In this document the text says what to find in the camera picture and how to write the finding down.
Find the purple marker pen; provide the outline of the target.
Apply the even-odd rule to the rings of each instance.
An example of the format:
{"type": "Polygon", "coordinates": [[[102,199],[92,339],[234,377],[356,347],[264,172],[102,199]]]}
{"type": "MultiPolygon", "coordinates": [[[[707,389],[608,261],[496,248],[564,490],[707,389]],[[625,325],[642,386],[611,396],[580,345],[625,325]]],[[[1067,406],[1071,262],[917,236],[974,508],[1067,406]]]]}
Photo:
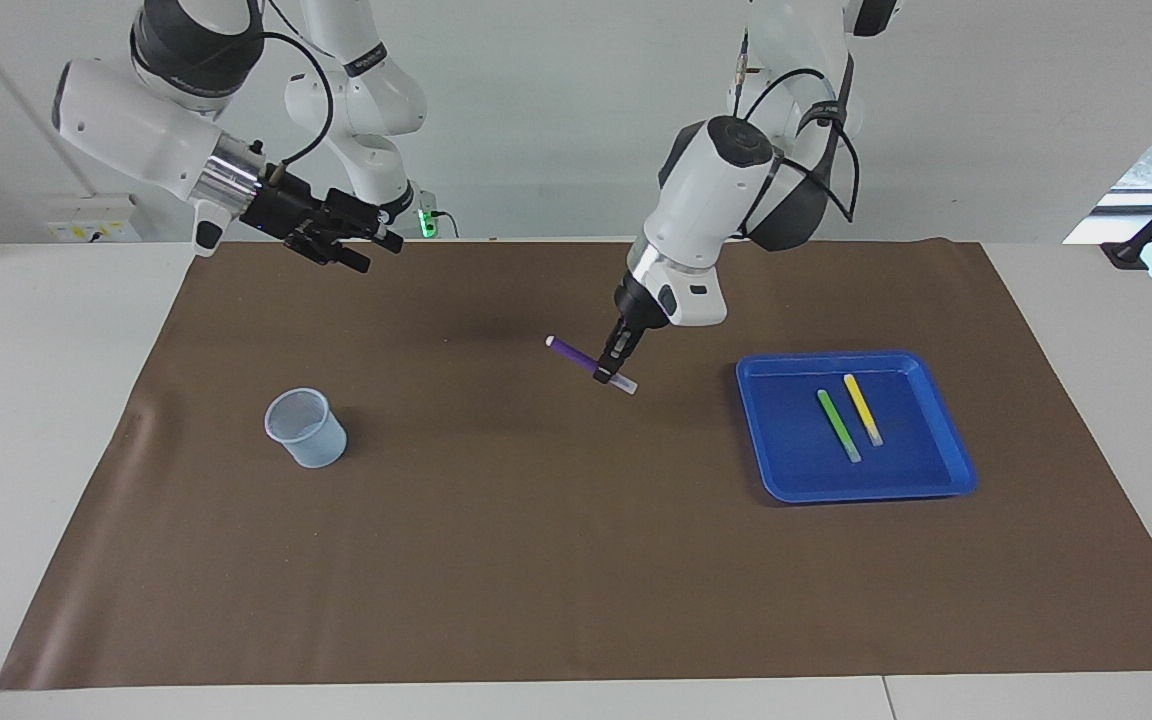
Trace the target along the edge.
{"type": "Polygon", "coordinates": [[[620,373],[608,374],[607,372],[604,372],[602,367],[596,363],[593,357],[579,351],[579,348],[566,343],[561,340],[561,338],[550,334],[548,338],[545,338],[545,346],[547,346],[550,350],[558,353],[558,355],[566,357],[566,359],[571,361],[571,363],[579,365],[581,369],[584,369],[585,372],[589,372],[591,377],[594,378],[594,381],[607,384],[607,386],[621,389],[626,392],[627,395],[635,395],[637,392],[637,382],[631,381],[631,379],[628,379],[626,376],[620,373]]]}

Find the translucent plastic cup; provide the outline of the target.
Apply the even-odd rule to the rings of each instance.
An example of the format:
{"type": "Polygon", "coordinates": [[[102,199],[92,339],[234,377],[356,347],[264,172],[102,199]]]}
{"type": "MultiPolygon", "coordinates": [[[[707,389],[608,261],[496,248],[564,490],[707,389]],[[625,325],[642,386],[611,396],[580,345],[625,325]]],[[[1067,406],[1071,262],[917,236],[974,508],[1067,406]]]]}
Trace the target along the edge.
{"type": "Polygon", "coordinates": [[[302,468],[333,464],[347,450],[346,429],[319,389],[288,389],[270,402],[262,425],[271,441],[282,446],[302,468]]]}

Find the blue plastic tray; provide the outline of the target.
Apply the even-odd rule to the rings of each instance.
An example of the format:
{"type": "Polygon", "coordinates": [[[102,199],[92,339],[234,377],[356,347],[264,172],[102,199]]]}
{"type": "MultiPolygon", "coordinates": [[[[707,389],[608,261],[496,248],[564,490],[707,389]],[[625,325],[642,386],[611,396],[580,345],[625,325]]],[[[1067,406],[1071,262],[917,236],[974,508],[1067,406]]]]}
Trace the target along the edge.
{"type": "Polygon", "coordinates": [[[756,467],[782,503],[963,497],[977,471],[920,357],[902,350],[763,354],[737,361],[756,467]],[[884,438],[873,447],[846,389],[854,374],[884,438]],[[851,464],[817,400],[827,389],[861,452],[851,464]]]}

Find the brown paper table mat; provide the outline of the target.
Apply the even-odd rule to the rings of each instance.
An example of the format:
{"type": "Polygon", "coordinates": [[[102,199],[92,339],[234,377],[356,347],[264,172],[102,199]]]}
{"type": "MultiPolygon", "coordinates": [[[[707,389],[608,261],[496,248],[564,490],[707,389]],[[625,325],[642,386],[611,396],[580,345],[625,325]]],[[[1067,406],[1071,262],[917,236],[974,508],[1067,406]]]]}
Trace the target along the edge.
{"type": "Polygon", "coordinates": [[[723,251],[727,323],[602,336],[612,243],[420,243],[371,275],[189,265],[0,689],[1152,670],[1152,539],[977,243],[723,251]],[[756,354],[927,361],[979,483],[761,487],[756,354]],[[319,389],[306,469],[270,402],[319,389]]]}

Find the green marker pen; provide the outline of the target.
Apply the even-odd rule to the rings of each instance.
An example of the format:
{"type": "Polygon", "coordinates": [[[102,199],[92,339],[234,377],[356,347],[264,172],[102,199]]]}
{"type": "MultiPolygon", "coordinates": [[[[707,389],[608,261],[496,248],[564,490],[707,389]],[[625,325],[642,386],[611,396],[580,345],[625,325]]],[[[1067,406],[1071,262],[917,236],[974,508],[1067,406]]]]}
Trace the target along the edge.
{"type": "Polygon", "coordinates": [[[835,401],[832,400],[829,392],[827,389],[818,389],[814,392],[814,396],[823,407],[823,414],[831,425],[832,432],[835,433],[838,442],[840,442],[842,450],[846,452],[846,457],[851,462],[851,464],[859,464],[861,452],[858,446],[855,444],[850,430],[846,427],[846,420],[842,419],[840,411],[838,411],[838,406],[835,401]]]}

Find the white wall socket strip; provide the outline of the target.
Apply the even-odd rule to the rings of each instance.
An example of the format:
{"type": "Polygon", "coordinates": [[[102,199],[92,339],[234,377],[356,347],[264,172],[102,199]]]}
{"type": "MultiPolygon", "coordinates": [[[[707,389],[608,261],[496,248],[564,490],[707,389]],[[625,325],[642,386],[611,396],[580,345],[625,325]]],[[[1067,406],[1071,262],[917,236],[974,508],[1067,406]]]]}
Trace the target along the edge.
{"type": "Polygon", "coordinates": [[[44,200],[46,232],[60,243],[138,243],[138,222],[137,206],[127,194],[54,195],[44,200]]]}

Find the yellow marker pen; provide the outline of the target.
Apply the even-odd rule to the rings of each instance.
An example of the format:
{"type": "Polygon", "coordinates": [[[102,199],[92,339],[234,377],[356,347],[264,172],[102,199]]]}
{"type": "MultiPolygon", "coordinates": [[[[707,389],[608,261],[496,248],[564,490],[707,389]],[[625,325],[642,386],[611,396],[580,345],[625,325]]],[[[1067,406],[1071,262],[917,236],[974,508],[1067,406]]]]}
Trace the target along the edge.
{"type": "Polygon", "coordinates": [[[847,373],[844,376],[844,384],[847,393],[849,393],[849,396],[851,397],[856,414],[859,416],[861,424],[863,424],[865,432],[867,432],[870,445],[873,447],[881,447],[884,444],[881,429],[878,427],[873,411],[870,410],[867,396],[865,396],[863,389],[861,389],[858,378],[851,373],[847,373]]]}

